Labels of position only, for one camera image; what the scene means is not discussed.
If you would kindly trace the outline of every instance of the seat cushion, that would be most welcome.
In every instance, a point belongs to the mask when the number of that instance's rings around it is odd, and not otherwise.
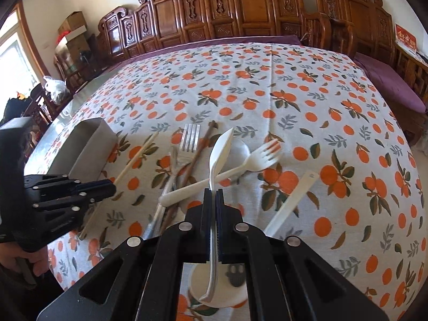
[[[416,112],[425,113],[425,104],[392,67],[367,55],[357,53],[355,64],[363,69],[380,94]]]

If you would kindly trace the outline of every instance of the metal fork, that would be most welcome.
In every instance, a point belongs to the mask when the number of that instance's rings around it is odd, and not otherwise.
[[[177,163],[175,166],[171,167],[172,174],[163,188],[162,195],[170,192],[171,187],[175,183],[175,179],[177,178],[177,174],[181,168],[192,162],[192,159],[198,149],[200,128],[200,124],[185,125],[183,136],[181,137],[180,148],[177,154]],[[143,240],[147,240],[159,235],[164,213],[165,207],[162,206],[161,203],[158,203],[153,220],[147,225],[147,228],[144,231]]]

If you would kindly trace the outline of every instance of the silver screw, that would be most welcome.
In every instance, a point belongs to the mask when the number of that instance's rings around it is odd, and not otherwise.
[[[300,239],[298,237],[288,237],[287,238],[287,244],[293,247],[300,246]]]
[[[235,228],[236,228],[237,231],[247,231],[248,229],[250,229],[250,227],[248,226],[248,224],[243,223],[243,222],[238,223],[235,226]]]
[[[130,237],[126,243],[130,247],[136,247],[141,244],[141,239],[139,237]]]
[[[180,229],[181,231],[189,231],[190,229],[192,229],[192,223],[190,223],[190,222],[181,222],[178,225],[178,229]]]

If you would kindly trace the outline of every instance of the brown chopstick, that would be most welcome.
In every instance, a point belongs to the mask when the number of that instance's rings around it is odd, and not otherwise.
[[[202,150],[204,149],[205,145],[208,143],[212,130],[216,127],[217,127],[217,123],[215,121],[211,121],[208,124],[208,130],[204,136],[204,139],[203,139],[201,144],[198,144],[198,149],[196,151],[196,154],[195,154],[194,158],[192,159],[192,162],[190,164],[188,164],[188,166],[186,168],[186,172],[184,173],[183,177],[181,178],[180,182],[177,185],[177,189],[184,187],[187,184],[189,177],[192,175],[193,167],[195,166],[197,160],[199,159],[199,156],[200,156]],[[178,208],[178,204],[179,203],[176,203],[174,205],[171,205],[168,208],[166,215],[163,219],[163,222],[160,226],[160,230],[159,230],[160,234],[162,234],[166,230],[166,228],[168,228],[168,226],[171,224],[171,222],[173,221],[173,216],[174,216],[174,214]]]

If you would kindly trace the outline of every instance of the table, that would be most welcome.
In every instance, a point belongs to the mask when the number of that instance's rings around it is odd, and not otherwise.
[[[51,268],[64,289],[128,236],[144,231],[170,174],[170,144],[180,142],[186,123],[201,124],[203,134],[216,120],[215,135],[235,127],[235,136],[251,151],[273,138],[281,142],[280,163],[246,174],[239,186],[223,185],[226,203],[241,208],[246,222],[264,228],[304,172],[319,172],[278,237],[301,237],[391,320],[418,292],[426,276],[427,227],[416,164],[389,107],[347,56],[249,43],[128,64],[81,107],[38,163],[38,172],[47,170],[78,122],[97,116],[119,137],[105,178],[113,180],[149,134],[160,135],[118,185],[117,195],[102,203],[86,240],[70,232],[49,245]],[[202,153],[196,180],[208,176],[210,150]],[[202,193],[184,207],[201,201]],[[185,267],[179,320],[249,319],[247,304],[198,313],[188,299],[188,274]]]

